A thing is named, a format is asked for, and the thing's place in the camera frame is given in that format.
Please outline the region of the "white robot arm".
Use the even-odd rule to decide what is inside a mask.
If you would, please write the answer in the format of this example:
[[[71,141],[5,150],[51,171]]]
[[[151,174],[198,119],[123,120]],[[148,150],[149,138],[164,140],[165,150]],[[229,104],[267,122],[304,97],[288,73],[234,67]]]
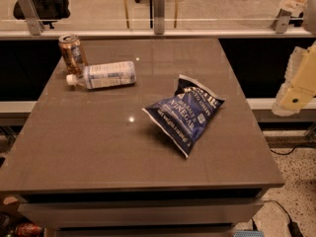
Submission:
[[[303,28],[316,34],[316,0],[282,0],[280,8],[294,16],[303,14]],[[287,62],[272,112],[281,117],[298,114],[316,96],[316,43],[296,46]]]

